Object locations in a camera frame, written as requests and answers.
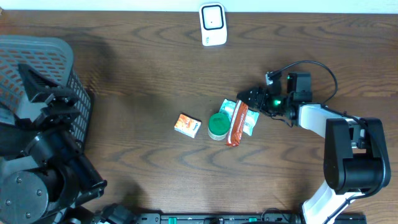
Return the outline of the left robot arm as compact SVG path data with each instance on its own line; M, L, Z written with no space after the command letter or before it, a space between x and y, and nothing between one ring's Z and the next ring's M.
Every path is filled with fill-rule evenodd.
M1 102L1 222L76 222L107 185L84 152L91 99L20 63L22 95Z

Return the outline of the green lid jar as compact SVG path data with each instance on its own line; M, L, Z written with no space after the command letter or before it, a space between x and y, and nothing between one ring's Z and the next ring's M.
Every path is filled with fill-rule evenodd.
M208 122L208 135L215 141L223 140L230 129L231 121L223 113L213 114Z

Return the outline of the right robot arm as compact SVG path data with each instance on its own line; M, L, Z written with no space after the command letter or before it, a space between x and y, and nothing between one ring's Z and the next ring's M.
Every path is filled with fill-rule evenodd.
M238 93L237 99L270 118L310 130L325 140L325 180L302 204L300 223L336 223L352 202L377 194L389 184L391 168L382 122L359 118L312 101L308 72L290 72L287 93L281 93L280 74L266 74L266 88Z

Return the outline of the green white wipes packet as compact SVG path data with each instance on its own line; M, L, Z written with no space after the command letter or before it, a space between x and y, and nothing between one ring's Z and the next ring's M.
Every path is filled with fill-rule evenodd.
M231 101L225 98L220 107L219 112L225 114L228 117L228 119L231 121L235 107L236 107L235 101ZM258 117L259 117L259 112L248 110L248 112L246 113L246 118L243 127L244 133L246 133L249 136L252 136L252 132L257 123Z

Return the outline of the orange small box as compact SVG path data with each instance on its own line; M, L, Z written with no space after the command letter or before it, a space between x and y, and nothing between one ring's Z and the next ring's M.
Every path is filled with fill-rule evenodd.
M174 130L191 138L195 138L200 127L201 121L181 113L174 125Z

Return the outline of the red chocolate bar wrapper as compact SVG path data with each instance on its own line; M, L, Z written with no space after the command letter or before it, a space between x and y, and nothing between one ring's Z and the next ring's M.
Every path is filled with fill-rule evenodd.
M233 111L231 127L227 135L227 146L239 146L243 134L243 127L247 112L248 105L245 104L243 101L238 100L236 103L236 107Z

